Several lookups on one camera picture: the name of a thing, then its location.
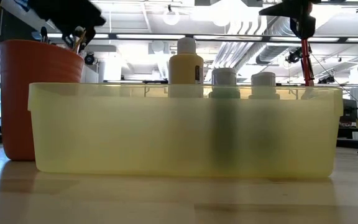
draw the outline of wooden table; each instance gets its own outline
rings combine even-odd
[[[358,224],[358,155],[323,180],[173,179],[46,174],[0,148],[0,223]]]

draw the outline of ceiling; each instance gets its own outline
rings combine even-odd
[[[45,25],[44,21],[38,19],[34,14],[25,13],[20,7],[14,5],[13,1],[4,0],[2,6],[31,26],[39,29]],[[243,8],[239,0],[222,0],[220,5],[213,7],[195,6],[194,0],[184,1],[126,1],[126,0],[97,0],[93,1],[103,13],[107,23],[97,28],[97,32],[113,33],[166,33],[166,34],[228,34],[231,25],[217,26],[225,23],[230,17],[232,20],[236,15],[248,15],[246,20],[255,22],[257,16],[254,8]],[[164,15],[168,11],[168,4],[172,5],[173,11],[179,15]],[[346,35],[358,36],[358,7],[338,7],[332,10],[330,7],[315,7],[314,14],[321,26],[315,35]],[[168,25],[164,18],[178,19],[175,25]],[[46,25],[49,32],[57,32],[51,22]],[[127,65],[123,66],[123,75],[144,75],[147,79],[153,70],[158,70],[157,62],[149,54],[151,41],[127,41],[127,40],[94,40],[91,45],[115,45],[121,53]],[[169,46],[176,46],[175,42],[169,42]],[[197,54],[205,61],[216,58],[222,42],[198,42]],[[338,76],[349,74],[348,68],[354,63],[349,60],[358,59],[358,45],[349,44],[312,44],[313,55],[321,62],[325,69],[336,67]],[[108,53],[98,53],[99,57],[106,58]],[[285,65],[283,58],[285,54],[277,57],[269,66],[244,65],[238,68],[239,74],[249,78],[252,74],[260,71],[276,73],[278,80],[287,82],[301,77],[301,67],[298,64]],[[338,62],[339,57],[346,58]],[[314,73],[316,75],[324,72],[324,68],[312,57]]]

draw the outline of storage container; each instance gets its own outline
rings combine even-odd
[[[327,177],[342,90],[33,83],[29,110],[45,172]]]

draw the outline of red pole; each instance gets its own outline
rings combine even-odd
[[[313,86],[310,83],[310,64],[309,64],[309,43],[308,39],[302,40],[302,64],[303,64],[303,74],[305,76],[305,86]]]

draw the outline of orange bucket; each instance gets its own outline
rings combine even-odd
[[[0,44],[2,143],[15,161],[33,161],[34,142],[27,110],[29,84],[79,83],[83,59],[61,47],[28,40]]]

